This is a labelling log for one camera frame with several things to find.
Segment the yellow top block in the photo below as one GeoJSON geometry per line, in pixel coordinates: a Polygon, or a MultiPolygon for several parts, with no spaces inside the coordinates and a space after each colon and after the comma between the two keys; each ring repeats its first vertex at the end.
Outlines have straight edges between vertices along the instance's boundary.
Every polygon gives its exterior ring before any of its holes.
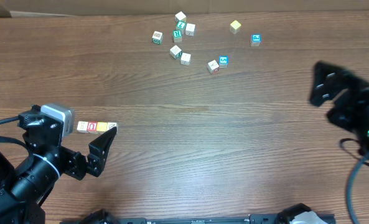
{"type": "Polygon", "coordinates": [[[97,133],[105,133],[108,130],[108,123],[106,122],[97,122],[96,132],[97,133]]]}

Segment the red letter U block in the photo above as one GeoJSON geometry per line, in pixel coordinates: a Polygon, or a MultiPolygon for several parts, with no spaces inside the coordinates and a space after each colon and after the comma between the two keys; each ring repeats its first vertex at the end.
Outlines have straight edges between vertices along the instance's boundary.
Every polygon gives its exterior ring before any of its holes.
{"type": "Polygon", "coordinates": [[[97,122],[89,121],[86,127],[86,131],[88,133],[97,134],[98,133],[97,124],[98,124],[97,122]]]}

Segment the blue edged picture block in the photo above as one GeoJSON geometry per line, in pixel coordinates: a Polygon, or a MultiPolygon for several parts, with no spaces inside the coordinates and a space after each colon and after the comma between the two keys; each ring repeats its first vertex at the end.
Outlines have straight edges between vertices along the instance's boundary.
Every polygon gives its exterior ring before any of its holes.
{"type": "Polygon", "coordinates": [[[116,133],[118,134],[119,125],[117,122],[108,122],[107,123],[107,130],[111,130],[113,128],[116,128],[116,133]]]}

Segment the white letter I block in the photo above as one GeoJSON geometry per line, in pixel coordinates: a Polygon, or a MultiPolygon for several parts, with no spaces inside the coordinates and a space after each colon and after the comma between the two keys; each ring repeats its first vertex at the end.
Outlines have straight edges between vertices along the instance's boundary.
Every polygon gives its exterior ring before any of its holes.
{"type": "Polygon", "coordinates": [[[79,133],[88,133],[87,127],[88,127],[88,121],[79,121],[77,124],[77,131],[79,133]]]}

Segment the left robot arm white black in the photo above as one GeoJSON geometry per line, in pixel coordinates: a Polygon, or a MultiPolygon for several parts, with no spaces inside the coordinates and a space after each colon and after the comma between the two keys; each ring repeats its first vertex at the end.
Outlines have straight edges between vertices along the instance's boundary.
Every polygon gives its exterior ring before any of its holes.
{"type": "Polygon", "coordinates": [[[28,152],[14,167],[0,151],[0,223],[44,223],[41,206],[61,175],[82,180],[104,171],[118,125],[79,123],[79,131],[100,134],[84,156],[62,146],[62,139],[73,131],[74,119],[73,109],[50,103],[32,105],[29,111],[0,120],[0,125],[15,121],[25,131],[22,140],[0,136],[0,143],[17,144],[28,152]]]}

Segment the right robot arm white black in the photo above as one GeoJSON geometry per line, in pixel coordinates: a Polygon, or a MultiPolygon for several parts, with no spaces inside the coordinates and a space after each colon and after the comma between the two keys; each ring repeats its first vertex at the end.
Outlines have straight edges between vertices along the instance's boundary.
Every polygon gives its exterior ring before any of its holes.
{"type": "Polygon", "coordinates": [[[326,117],[334,125],[356,135],[363,156],[369,152],[369,82],[351,71],[327,62],[314,65],[309,101],[320,107],[334,102],[326,117]]]}

